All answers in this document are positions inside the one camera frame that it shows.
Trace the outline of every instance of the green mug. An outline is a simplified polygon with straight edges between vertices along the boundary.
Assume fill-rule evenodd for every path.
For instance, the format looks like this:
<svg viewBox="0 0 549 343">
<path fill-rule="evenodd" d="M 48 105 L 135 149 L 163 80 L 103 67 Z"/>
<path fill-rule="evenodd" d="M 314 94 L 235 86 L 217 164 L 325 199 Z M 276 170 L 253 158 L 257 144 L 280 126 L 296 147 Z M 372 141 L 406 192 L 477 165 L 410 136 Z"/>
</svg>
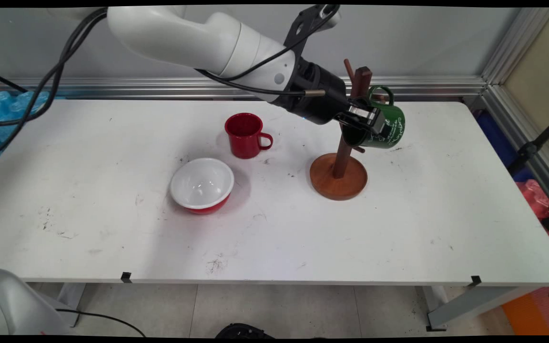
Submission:
<svg viewBox="0 0 549 343">
<path fill-rule="evenodd" d="M 383 89 L 389 97 L 388 104 L 372 100 L 372 95 L 377 89 Z M 375 85 L 368 91 L 368 101 L 372 107 L 377 108 L 378 115 L 383 115 L 385 124 L 383 130 L 379 134 L 368 133 L 364 130 L 351 128 L 350 126 L 342 127 L 342 137 L 345 143 L 349 146 L 366 146 L 370 148 L 388 149 L 395 146 L 401 136 L 404 134 L 406 127 L 406 118 L 399 107 L 394 106 L 393 92 L 383 85 Z"/>
</svg>

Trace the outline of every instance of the wooden pole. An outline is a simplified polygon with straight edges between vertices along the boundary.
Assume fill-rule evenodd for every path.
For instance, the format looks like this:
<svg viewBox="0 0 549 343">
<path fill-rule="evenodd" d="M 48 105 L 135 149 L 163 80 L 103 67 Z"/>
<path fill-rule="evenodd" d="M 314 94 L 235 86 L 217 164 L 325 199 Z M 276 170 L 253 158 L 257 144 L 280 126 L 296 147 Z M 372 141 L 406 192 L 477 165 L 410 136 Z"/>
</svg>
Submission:
<svg viewBox="0 0 549 343">
<path fill-rule="evenodd" d="M 348 59 L 345 59 L 346 71 L 351 78 L 351 98 L 357 98 L 358 96 L 368 94 L 370 88 L 370 81 L 372 81 L 372 72 L 368 67 L 361 67 L 355 70 L 355 75 L 351 76 L 351 63 Z M 346 166 L 351 158 L 351 146 L 345 143 L 342 135 L 340 135 L 340 143 L 338 144 L 338 152 L 336 152 L 336 161 L 334 162 L 333 175 L 335 179 L 343 178 L 346 171 Z"/>
</svg>

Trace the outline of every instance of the gray wall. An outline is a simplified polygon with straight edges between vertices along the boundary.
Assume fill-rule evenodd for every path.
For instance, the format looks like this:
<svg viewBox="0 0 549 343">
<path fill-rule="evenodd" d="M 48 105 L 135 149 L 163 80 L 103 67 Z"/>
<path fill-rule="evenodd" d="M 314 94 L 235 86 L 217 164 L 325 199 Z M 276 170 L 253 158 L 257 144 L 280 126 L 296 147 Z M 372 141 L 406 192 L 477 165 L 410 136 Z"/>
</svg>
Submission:
<svg viewBox="0 0 549 343">
<path fill-rule="evenodd" d="M 283 42 L 290 24 L 309 5 L 197 5 L 186 18 L 204 22 L 223 11 Z M 355 6 L 342 21 L 308 39 L 303 57 L 345 75 L 342 60 L 366 65 L 376 76 L 479 75 L 517 14 L 511 8 Z M 0 74 L 41 77 L 58 60 L 76 21 L 39 9 L 0 9 Z M 127 50 L 105 21 L 90 33 L 65 67 L 64 77 L 167 78 L 199 76 L 190 68 L 151 61 Z"/>
</svg>

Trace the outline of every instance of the red bowl exterior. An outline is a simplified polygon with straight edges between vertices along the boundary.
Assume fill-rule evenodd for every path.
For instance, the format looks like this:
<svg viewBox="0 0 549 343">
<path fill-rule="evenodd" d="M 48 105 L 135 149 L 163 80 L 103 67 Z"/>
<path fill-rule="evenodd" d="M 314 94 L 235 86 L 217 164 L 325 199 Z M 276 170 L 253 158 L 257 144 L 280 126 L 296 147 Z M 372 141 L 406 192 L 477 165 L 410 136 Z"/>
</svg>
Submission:
<svg viewBox="0 0 549 343">
<path fill-rule="evenodd" d="M 218 209 L 222 208 L 222 206 L 224 206 L 224 204 L 228 201 L 229 197 L 230 197 L 230 195 L 228 194 L 228 196 L 226 198 L 224 198 L 224 200 L 222 200 L 218 204 L 215 204 L 215 205 L 213 205 L 209 208 L 202 208 L 202 209 L 185 208 L 185 209 L 187 209 L 188 211 L 190 211 L 192 213 L 196 213 L 196 214 L 210 214 L 210 213 L 213 213 L 213 212 L 217 211 Z"/>
</svg>

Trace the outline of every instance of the mug handle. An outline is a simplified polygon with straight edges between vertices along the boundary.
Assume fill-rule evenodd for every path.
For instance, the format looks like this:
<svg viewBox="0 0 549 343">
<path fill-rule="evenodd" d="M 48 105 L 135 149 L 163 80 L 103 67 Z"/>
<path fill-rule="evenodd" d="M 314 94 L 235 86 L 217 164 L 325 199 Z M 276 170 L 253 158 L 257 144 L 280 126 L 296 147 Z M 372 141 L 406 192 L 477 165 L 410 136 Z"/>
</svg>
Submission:
<svg viewBox="0 0 549 343">
<path fill-rule="evenodd" d="M 368 91 L 368 100 L 372 100 L 372 95 L 374 94 L 374 92 L 377 89 L 382 89 L 383 91 L 385 91 L 387 93 L 387 95 L 389 97 L 389 104 L 387 104 L 387 105 L 392 106 L 394 104 L 395 97 L 393 95 L 393 92 L 387 86 L 375 85 L 375 86 L 370 87 L 370 89 Z"/>
<path fill-rule="evenodd" d="M 260 146 L 260 150 L 268 150 L 268 149 L 270 149 L 270 147 L 273 145 L 273 137 L 272 137 L 271 135 L 265 134 L 265 133 L 263 133 L 263 132 L 260 132 L 259 134 L 257 134 L 257 136 L 258 136 L 258 137 L 268 138 L 268 139 L 270 140 L 270 145 L 268 145 L 268 146 L 262 146 L 262 145 L 260 144 L 260 142 L 258 141 L 258 142 L 257 142 L 257 145 Z"/>
</svg>

